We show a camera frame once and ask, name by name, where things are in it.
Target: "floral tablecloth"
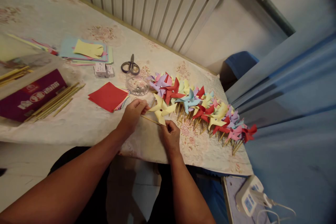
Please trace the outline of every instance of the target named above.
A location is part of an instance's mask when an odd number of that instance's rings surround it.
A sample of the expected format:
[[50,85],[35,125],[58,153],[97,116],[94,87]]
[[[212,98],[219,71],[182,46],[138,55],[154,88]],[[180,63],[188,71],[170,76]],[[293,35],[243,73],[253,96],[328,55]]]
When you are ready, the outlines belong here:
[[[217,99],[227,104],[219,78],[180,56],[122,26],[79,0],[0,0],[0,32],[34,38],[60,48],[66,36],[99,41],[113,47],[115,77],[96,79],[92,66],[64,65],[63,75],[71,84],[76,81],[86,86],[74,95],[73,101],[56,117],[47,117],[36,123],[27,122],[19,127],[0,126],[2,141],[20,143],[45,143],[73,146],[92,146],[107,136],[119,123],[123,110],[109,113],[88,100],[88,94],[110,81],[125,86],[125,74],[120,70],[132,54],[140,67],[140,75],[147,77],[155,72],[179,74],[191,85],[214,90]],[[143,98],[151,104],[152,93]],[[130,96],[127,104],[135,96]],[[156,120],[153,113],[148,117]],[[167,119],[176,122],[176,115]],[[251,175],[252,167],[242,146],[235,156],[230,147],[222,147],[215,137],[193,131],[192,122],[177,122],[181,129],[180,147],[186,164],[204,167],[229,174]],[[151,162],[167,163],[160,141],[160,127],[144,118],[136,132],[125,142],[121,155]]]

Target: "purple box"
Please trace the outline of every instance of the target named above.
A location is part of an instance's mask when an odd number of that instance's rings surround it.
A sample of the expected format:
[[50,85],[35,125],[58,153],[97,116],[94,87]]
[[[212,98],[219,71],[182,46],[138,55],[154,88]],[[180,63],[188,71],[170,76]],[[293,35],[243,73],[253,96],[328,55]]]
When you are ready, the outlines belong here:
[[0,116],[23,122],[67,87],[56,69],[0,100]]

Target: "blue curtain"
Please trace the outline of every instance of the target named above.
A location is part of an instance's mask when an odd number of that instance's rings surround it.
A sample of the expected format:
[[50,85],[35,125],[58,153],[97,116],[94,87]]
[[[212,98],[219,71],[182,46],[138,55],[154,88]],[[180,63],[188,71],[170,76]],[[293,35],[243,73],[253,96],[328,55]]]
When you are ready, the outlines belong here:
[[[321,20],[298,31],[226,92],[247,125],[253,171],[286,223],[333,223],[336,208],[336,32]],[[275,207],[280,217],[291,213]]]

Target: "cardboard box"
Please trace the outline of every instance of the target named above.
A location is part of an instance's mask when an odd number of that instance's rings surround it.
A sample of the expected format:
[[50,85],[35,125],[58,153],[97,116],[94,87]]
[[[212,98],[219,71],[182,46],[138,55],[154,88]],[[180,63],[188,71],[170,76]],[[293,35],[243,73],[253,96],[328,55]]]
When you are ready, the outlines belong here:
[[105,63],[98,63],[93,66],[94,75],[96,78],[105,78],[106,77],[106,67]]
[[114,72],[113,72],[113,68],[111,65],[105,65],[106,66],[106,77],[107,78],[111,78],[114,77]]
[[0,100],[0,116],[23,122],[66,87],[56,69]]

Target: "floor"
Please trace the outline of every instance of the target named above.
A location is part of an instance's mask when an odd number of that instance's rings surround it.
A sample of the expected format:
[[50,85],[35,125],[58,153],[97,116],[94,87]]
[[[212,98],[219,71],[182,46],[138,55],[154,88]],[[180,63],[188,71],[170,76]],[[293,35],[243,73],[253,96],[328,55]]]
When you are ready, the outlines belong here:
[[[54,162],[71,146],[0,142],[0,212],[46,177]],[[109,223],[144,223],[159,193],[161,177],[154,164],[117,156],[110,166],[107,186]]]

